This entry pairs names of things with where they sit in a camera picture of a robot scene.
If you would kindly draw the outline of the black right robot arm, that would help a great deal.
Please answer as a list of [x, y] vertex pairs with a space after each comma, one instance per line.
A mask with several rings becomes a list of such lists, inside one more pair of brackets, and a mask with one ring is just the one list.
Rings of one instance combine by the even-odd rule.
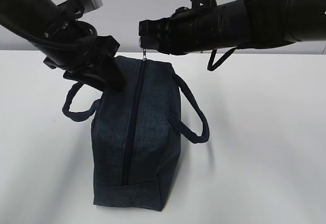
[[325, 40], [325, 0], [191, 0], [170, 17], [139, 23], [140, 46], [164, 54], [272, 49]]

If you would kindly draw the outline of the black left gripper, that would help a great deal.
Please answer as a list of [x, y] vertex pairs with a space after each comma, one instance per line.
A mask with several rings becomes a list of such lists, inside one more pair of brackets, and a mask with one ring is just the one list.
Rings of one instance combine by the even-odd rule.
[[127, 80], [115, 60], [120, 44], [113, 36], [78, 40], [82, 48], [74, 51], [47, 50], [43, 63], [51, 69], [64, 70], [63, 78], [104, 91], [106, 85], [121, 91]]

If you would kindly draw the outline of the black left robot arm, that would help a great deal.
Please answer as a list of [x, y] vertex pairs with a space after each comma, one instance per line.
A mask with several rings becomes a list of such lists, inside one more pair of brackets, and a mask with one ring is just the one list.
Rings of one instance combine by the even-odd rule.
[[101, 6], [101, 0], [1, 0], [1, 25], [45, 54], [44, 64], [63, 70], [65, 79], [120, 91], [126, 78], [115, 60], [119, 43], [82, 21]]

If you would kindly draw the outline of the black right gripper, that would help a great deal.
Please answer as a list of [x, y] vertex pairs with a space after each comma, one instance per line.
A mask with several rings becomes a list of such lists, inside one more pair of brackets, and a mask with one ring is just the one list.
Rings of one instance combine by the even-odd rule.
[[142, 20], [139, 22], [139, 43], [143, 49], [156, 50], [163, 54], [173, 54], [169, 38], [170, 24], [181, 14], [188, 12], [187, 7], [180, 7], [170, 16], [158, 20]]

